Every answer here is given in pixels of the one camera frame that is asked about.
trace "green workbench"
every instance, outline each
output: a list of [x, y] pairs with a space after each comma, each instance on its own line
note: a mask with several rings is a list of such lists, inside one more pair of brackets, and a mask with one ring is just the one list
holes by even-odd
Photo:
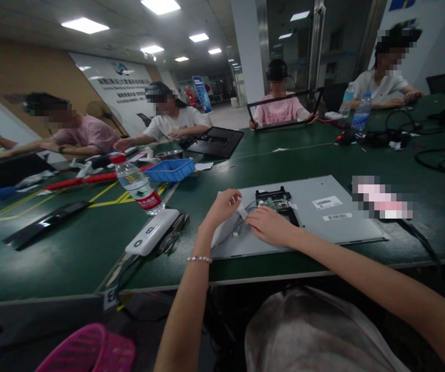
[[[428, 96], [410, 113], [421, 120], [443, 108], [445, 95]], [[369, 129], [382, 129], [388, 113], [373, 112]], [[405, 116], [394, 115], [390, 125], [397, 127], [406, 121]], [[337, 147], [332, 143], [341, 131], [319, 122], [308, 127], [244, 132], [231, 159], [216, 161], [211, 170], [193, 174], [178, 184], [172, 194], [163, 195], [168, 198], [168, 208], [189, 213], [189, 223], [172, 254], [159, 258], [150, 255], [143, 260], [129, 277], [126, 290], [153, 291], [178, 286], [197, 226], [217, 191], [328, 174], [345, 187], [351, 183], [352, 175], [378, 175], [383, 183], [407, 185], [401, 188], [402, 192], [408, 190], [419, 196], [419, 217], [414, 223], [445, 262], [445, 175], [417, 164], [414, 160], [417, 150], [413, 146], [403, 151]], [[416, 137], [412, 143], [444, 148], [445, 133]], [[155, 152], [176, 148], [177, 144], [157, 147]], [[278, 147], [289, 150], [273, 152]], [[56, 176], [52, 182], [65, 177]], [[148, 216], [116, 182], [80, 186], [46, 196], [36, 194], [31, 191], [0, 205], [0, 303], [96, 295], [104, 289], [103, 284], [123, 256], [124, 248]], [[2, 243], [38, 217], [75, 200], [92, 200], [96, 204], [20, 252]], [[390, 235], [389, 241], [349, 248], [396, 267], [431, 263], [419, 241], [396, 224], [382, 224], [382, 228]], [[210, 280], [229, 284], [324, 273], [327, 270], [317, 262], [288, 252], [215, 261]]]

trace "blue plastic basket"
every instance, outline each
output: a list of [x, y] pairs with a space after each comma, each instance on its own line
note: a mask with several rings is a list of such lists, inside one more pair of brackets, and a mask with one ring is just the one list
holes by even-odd
[[181, 182], [195, 170], [193, 159], [164, 160], [145, 171], [154, 182]]

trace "water bottle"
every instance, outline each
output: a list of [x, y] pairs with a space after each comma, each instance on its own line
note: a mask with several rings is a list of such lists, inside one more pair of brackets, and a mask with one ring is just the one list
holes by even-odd
[[369, 114], [371, 113], [372, 108], [372, 100], [371, 93], [366, 92], [363, 95], [362, 100], [358, 104], [357, 109], [355, 110], [355, 115], [352, 120], [352, 129], [357, 132], [362, 132], [367, 125], [367, 120], [369, 119]]
[[128, 163], [126, 156], [116, 154], [110, 157], [116, 167], [118, 181], [128, 190], [131, 197], [136, 200], [146, 214], [155, 215], [166, 206], [157, 191], [150, 186], [150, 181], [138, 167]]
[[348, 84], [348, 88], [345, 90], [345, 95], [343, 96], [343, 103], [340, 107], [340, 115], [345, 119], [350, 114], [350, 110], [352, 108], [352, 101], [355, 95], [355, 85], [353, 82]]

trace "person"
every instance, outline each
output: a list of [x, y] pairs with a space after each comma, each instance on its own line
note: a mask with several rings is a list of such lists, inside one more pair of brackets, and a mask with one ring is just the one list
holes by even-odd
[[[194, 371], [199, 360], [211, 242], [241, 203], [220, 193], [198, 228], [195, 246], [164, 327], [154, 371]], [[424, 337], [445, 362], [445, 298], [414, 279], [296, 227], [262, 206], [245, 220], [263, 241], [297, 250], [327, 267]], [[353, 305], [309, 288], [271, 296], [245, 335], [247, 370], [404, 371], [368, 318]]]
[[[261, 98], [265, 101], [271, 98], [283, 98], [287, 95], [293, 94], [286, 91], [286, 78], [288, 77], [288, 67], [282, 59], [273, 59], [267, 67], [267, 80], [271, 85], [271, 94]], [[289, 120], [309, 120], [312, 124], [318, 117], [318, 114], [312, 117], [300, 103], [297, 97], [289, 98], [282, 101], [264, 103], [257, 106], [253, 121], [248, 123], [250, 129], [255, 129], [257, 126], [266, 126], [277, 122]]]
[[119, 139], [103, 121], [78, 114], [67, 100], [47, 93], [26, 96], [24, 109], [45, 122], [57, 123], [61, 129], [52, 137], [0, 152], [0, 160], [45, 150], [79, 157], [107, 154], [113, 151], [113, 144]]
[[[413, 102], [423, 96], [423, 92], [413, 88], [399, 74], [394, 71], [405, 58], [409, 47], [416, 42], [421, 30], [404, 29], [397, 25], [382, 37], [375, 48], [375, 62], [371, 70], [365, 71], [354, 81], [355, 95], [352, 101], [352, 109], [356, 109], [363, 95], [370, 91], [373, 109], [392, 109], [401, 107], [405, 103]], [[388, 96], [400, 92], [404, 94], [403, 99]]]
[[116, 151], [124, 152], [136, 145], [147, 145], [162, 138], [177, 140], [183, 136], [199, 135], [209, 127], [202, 114], [194, 107], [176, 98], [162, 82], [153, 82], [146, 88], [149, 102], [155, 103], [158, 115], [152, 119], [144, 133], [135, 138], [125, 138], [114, 144]]

